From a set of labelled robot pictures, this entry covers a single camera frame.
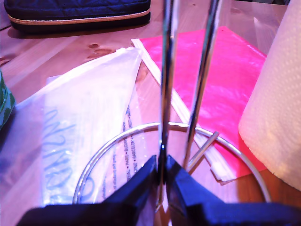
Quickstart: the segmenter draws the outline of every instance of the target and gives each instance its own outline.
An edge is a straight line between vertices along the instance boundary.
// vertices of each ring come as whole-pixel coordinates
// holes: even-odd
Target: wood grain surface
[[[204,29],[209,0],[181,2],[179,32]],[[46,85],[46,79],[63,74],[89,60],[131,45],[132,38],[145,38],[162,34],[162,0],[152,0],[151,20],[144,26],[125,27],[91,32],[73,32],[51,35],[26,35],[12,27],[0,31],[0,64],[6,84],[20,102]],[[253,46],[268,53],[286,6],[225,0],[220,26],[226,26]],[[136,81],[143,123],[158,121],[160,88],[147,68],[142,64]],[[172,111],[171,121],[180,121]],[[181,158],[184,147],[182,133],[171,132],[169,152]],[[157,148],[158,135],[148,134],[148,148]],[[26,152],[12,154],[10,165],[1,162],[1,225],[13,226],[30,208],[40,206],[40,159],[34,156],[27,164]],[[268,170],[261,172],[272,200],[301,207],[301,192],[285,184]],[[263,197],[252,176],[239,178],[222,185],[202,161],[193,177],[225,202],[261,202]],[[168,214],[160,210],[157,225],[166,225]]]

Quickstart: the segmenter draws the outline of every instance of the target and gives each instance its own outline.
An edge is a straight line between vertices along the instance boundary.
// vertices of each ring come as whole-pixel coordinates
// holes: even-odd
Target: metal wire base
[[[153,122],[153,123],[148,123],[144,125],[140,125],[134,128],[131,128],[123,133],[120,133],[110,141],[108,141],[102,148],[100,148],[95,155],[91,158],[89,163],[86,165],[85,169],[83,170],[79,181],[76,185],[74,196],[73,196],[73,204],[78,204],[80,201],[80,197],[83,191],[83,188],[85,186],[85,182],[89,174],[91,173],[93,167],[96,165],[96,163],[100,160],[100,158],[112,147],[114,146],[117,142],[120,140],[129,137],[131,135],[139,134],[145,131],[153,131],[153,130],[158,130],[159,122]],[[179,122],[169,122],[169,129],[171,130],[176,130],[176,131],[182,131],[186,132],[188,128],[188,124],[185,123],[179,123]],[[204,135],[206,137],[210,137],[213,133],[203,129],[201,127],[196,127],[195,132],[197,134]],[[226,147],[229,151],[231,151],[234,155],[236,155],[239,159],[241,159],[247,167],[251,170],[252,174],[255,176],[260,189],[262,191],[262,194],[264,196],[264,199],[266,202],[270,202],[270,194],[269,191],[266,187],[266,184],[261,177],[260,173],[256,169],[256,167],[251,163],[251,161],[243,154],[241,153],[234,145],[230,144],[228,141],[221,137],[217,137],[216,141],[221,144],[222,146]]]

